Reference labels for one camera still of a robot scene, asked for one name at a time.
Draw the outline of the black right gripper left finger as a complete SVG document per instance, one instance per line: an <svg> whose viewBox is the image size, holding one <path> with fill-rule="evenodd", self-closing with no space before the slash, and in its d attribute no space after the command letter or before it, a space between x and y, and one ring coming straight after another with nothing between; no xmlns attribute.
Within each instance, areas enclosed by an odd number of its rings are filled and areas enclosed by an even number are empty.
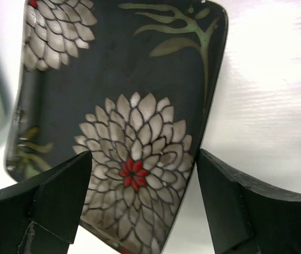
<svg viewBox="0 0 301 254"><path fill-rule="evenodd" d="M73 244L92 170L82 152L0 189L0 254L67 253Z"/></svg>

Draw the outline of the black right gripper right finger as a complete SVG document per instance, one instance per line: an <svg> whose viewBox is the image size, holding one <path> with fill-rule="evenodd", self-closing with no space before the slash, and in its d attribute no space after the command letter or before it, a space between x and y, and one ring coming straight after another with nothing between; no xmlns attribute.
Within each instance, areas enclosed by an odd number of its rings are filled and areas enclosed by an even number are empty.
<svg viewBox="0 0 301 254"><path fill-rule="evenodd" d="M301 193L263 182L206 150L197 173L216 253L301 254Z"/></svg>

